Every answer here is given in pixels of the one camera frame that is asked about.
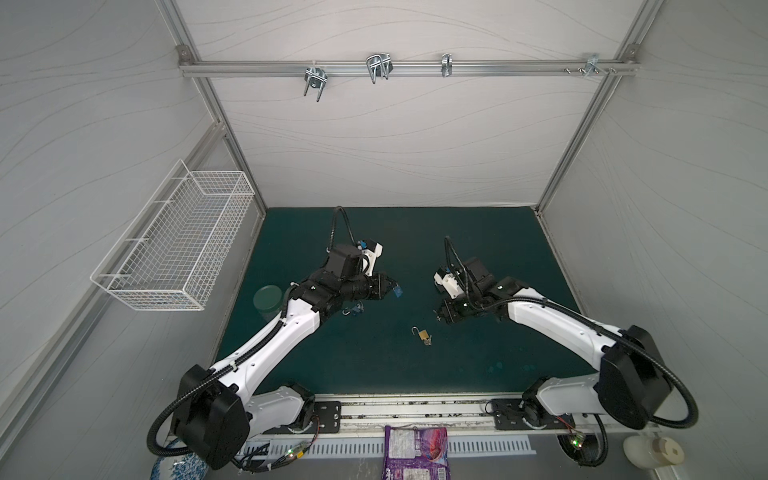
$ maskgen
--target green cup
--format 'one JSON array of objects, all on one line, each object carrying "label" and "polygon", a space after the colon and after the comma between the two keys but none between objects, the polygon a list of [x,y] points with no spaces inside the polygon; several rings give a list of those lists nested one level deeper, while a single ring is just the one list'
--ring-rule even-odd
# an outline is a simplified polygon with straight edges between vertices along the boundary
[{"label": "green cup", "polygon": [[267,322],[271,322],[283,307],[283,291],[277,285],[262,286],[253,295],[253,306]]}]

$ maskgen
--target snack package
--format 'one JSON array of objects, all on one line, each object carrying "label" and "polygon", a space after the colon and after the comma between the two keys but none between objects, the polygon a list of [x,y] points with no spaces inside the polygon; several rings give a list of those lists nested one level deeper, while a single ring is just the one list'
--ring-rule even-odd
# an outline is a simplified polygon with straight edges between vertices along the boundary
[{"label": "snack package", "polygon": [[451,480],[445,427],[394,429],[387,426],[382,480]]}]

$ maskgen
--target dark green table surface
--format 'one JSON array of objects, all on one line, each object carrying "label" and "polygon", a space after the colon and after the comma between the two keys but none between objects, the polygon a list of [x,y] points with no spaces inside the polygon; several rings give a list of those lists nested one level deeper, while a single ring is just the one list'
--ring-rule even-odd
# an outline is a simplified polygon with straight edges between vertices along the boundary
[{"label": "dark green table surface", "polygon": [[[365,301],[360,316],[337,313],[267,376],[266,392],[298,382],[316,393],[522,391],[540,376],[592,372],[571,351],[533,329],[493,317],[445,325],[433,312],[440,295],[432,279],[445,263],[443,237],[459,255],[478,257],[497,279],[513,276],[546,297],[576,308],[547,240],[529,208],[350,208],[356,239],[384,246],[376,269],[398,280],[400,298]],[[274,284],[283,291],[320,267],[332,209],[272,208],[250,260],[219,358],[232,353],[266,321],[253,295]],[[343,225],[337,243],[344,241]],[[432,345],[413,336],[426,329]]]}]

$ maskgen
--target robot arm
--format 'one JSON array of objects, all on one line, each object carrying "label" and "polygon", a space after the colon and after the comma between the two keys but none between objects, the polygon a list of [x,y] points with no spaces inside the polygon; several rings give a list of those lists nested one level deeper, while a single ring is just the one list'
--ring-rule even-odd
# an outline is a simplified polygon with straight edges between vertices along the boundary
[{"label": "robot arm", "polygon": [[[226,465],[245,440],[267,429],[288,425],[305,429],[314,396],[300,386],[283,386],[252,396],[285,355],[315,332],[345,301],[380,300],[396,287],[386,273],[374,272],[382,246],[372,240],[333,245],[326,262],[303,282],[293,284],[283,308],[271,322],[227,358],[208,370],[195,365],[182,377],[178,397],[157,417],[147,434],[155,455],[194,452],[211,468]],[[167,449],[157,444],[159,426],[173,414],[171,431],[187,447]]]},{"label": "robot arm", "polygon": [[[564,413],[607,413],[632,429],[642,429],[649,421],[673,428],[696,422],[693,397],[666,368],[650,333],[637,326],[622,330],[587,319],[548,301],[519,280],[497,281],[476,258],[463,263],[449,238],[445,247],[448,265],[435,274],[435,285],[446,294],[439,319],[457,323],[487,313],[509,318],[552,338],[597,371],[570,379],[539,379],[523,393],[521,414],[526,423],[544,428]],[[449,253],[458,265],[452,264]],[[672,386],[689,407],[683,421],[654,416]]]}]

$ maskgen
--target brass padlock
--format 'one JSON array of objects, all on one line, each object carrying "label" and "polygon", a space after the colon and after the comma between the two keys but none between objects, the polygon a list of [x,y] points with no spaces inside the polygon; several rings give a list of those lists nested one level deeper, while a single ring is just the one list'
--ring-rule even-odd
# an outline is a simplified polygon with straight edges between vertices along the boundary
[{"label": "brass padlock", "polygon": [[419,328],[414,326],[411,328],[411,333],[419,334],[419,338],[424,342],[424,345],[432,345],[432,336],[427,333],[426,330],[419,331]]}]

